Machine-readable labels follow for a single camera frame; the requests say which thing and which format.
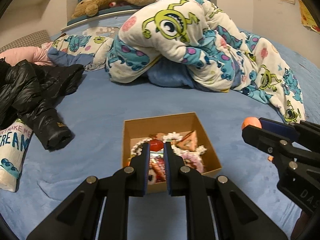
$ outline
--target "silver bolt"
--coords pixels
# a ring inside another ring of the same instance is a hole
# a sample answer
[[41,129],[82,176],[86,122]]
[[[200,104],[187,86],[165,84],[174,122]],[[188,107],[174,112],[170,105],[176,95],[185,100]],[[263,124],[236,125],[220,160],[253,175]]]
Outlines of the silver bolt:
[[296,168],[298,168],[298,164],[291,161],[291,162],[289,162],[289,167],[290,167],[291,169],[295,170]]
[[288,142],[285,141],[285,140],[280,140],[280,143],[281,143],[282,145],[287,145],[287,144],[288,144]]
[[95,176],[89,176],[89,177],[87,177],[86,181],[87,181],[87,183],[92,184],[97,181],[97,178]]
[[220,182],[220,183],[222,183],[222,184],[225,184],[225,183],[227,183],[228,182],[228,178],[226,177],[226,176],[219,176],[218,177],[218,181]]
[[182,167],[180,168],[180,171],[182,171],[183,173],[188,173],[190,170],[191,170],[191,169],[190,169],[190,167],[188,167],[188,166],[182,166]]
[[134,168],[132,168],[131,166],[127,166],[124,168],[125,173],[130,174],[130,173],[133,173],[133,171],[134,171]]

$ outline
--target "yellow poster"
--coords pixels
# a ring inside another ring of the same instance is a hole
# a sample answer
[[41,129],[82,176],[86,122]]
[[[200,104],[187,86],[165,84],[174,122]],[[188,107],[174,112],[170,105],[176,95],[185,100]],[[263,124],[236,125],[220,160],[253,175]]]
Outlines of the yellow poster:
[[318,27],[309,10],[306,8],[306,6],[303,4],[301,0],[299,0],[299,5],[301,13],[301,23],[304,26],[308,26],[312,30],[320,34],[320,28]]

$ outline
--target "bed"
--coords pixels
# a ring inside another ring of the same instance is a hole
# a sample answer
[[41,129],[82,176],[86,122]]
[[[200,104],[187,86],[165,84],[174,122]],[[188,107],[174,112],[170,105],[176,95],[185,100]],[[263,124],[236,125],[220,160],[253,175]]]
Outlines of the bed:
[[[81,34],[93,26],[120,27],[131,15],[126,12],[98,17],[64,32]],[[320,70],[298,53],[273,44],[298,77],[307,120],[319,123]],[[300,209],[276,189],[277,170],[267,156],[245,144],[241,137],[240,127],[248,116],[281,121],[269,105],[235,91],[163,88],[144,78],[115,84],[104,70],[97,70],[86,72],[78,91],[65,97],[57,110],[75,138],[64,149],[48,152],[33,136],[17,192],[0,191],[0,213],[18,239],[25,240],[85,178],[104,178],[121,168],[124,120],[193,111],[218,154],[221,174],[228,176],[288,236],[291,234]],[[128,240],[134,239],[187,239],[184,199],[167,193],[130,198]]]

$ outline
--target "beige wall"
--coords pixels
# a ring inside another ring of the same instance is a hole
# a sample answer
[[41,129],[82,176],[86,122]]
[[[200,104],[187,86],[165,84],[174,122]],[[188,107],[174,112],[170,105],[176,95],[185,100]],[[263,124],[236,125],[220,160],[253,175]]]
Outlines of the beige wall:
[[320,68],[320,34],[301,24],[298,2],[217,0],[217,5],[238,27],[277,41]]
[[59,33],[76,5],[77,0],[48,0],[39,6],[6,11],[0,19],[0,47],[43,29],[50,36]]

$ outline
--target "white shelf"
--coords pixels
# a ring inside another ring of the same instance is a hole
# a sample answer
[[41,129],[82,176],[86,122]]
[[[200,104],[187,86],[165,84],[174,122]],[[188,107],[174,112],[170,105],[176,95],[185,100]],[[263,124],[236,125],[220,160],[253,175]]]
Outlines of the white shelf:
[[8,11],[21,9],[24,7],[31,7],[34,5],[38,5],[43,3],[46,0],[13,0],[10,5],[8,6]]

